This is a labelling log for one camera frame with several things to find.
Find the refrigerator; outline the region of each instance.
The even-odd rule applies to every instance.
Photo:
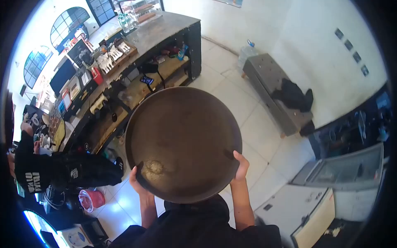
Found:
[[[332,188],[285,185],[255,210],[266,225],[277,225],[288,248],[311,248],[335,218]]]

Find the white cabinet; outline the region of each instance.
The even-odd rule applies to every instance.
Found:
[[[362,191],[334,191],[335,218],[347,221],[364,221],[374,205],[378,189]]]
[[[311,248],[335,218],[331,188],[285,185],[255,214],[267,225],[277,225],[283,245]]]

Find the counter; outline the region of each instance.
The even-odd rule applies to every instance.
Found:
[[[152,90],[139,81],[142,75],[132,80],[127,87],[122,85],[123,79],[166,45],[175,42],[179,45],[185,43],[189,46],[186,51],[186,55],[189,57],[188,61],[167,58],[159,65],[159,72],[164,78],[166,87],[186,86],[200,75],[200,20],[162,11],[159,11],[158,14],[162,16],[126,36],[127,41],[136,46],[138,53],[120,65],[112,75],[106,77],[104,82],[84,102],[76,117],[70,119],[71,124],[66,123],[66,135],[59,151],[68,152],[72,148],[84,147],[90,153],[102,152],[107,144],[123,131],[134,109],[152,90],[159,90],[160,87],[157,89],[156,87],[161,83],[157,73],[147,74],[148,77],[154,79],[150,85]],[[121,101],[118,98],[118,93],[121,90],[127,92],[133,99]],[[112,102],[112,106],[106,116],[96,120],[89,109],[102,93]],[[115,122],[111,118],[113,113],[117,115]]]

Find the red plastic basket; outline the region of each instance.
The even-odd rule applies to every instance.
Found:
[[[98,190],[82,189],[79,193],[81,206],[89,213],[105,205],[105,196]]]

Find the plastic water jug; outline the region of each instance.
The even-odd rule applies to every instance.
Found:
[[[241,48],[239,61],[237,63],[240,73],[243,73],[243,67],[247,58],[259,55],[259,52],[255,48],[255,43],[251,42],[250,40],[247,40],[247,42],[249,46],[244,46]]]

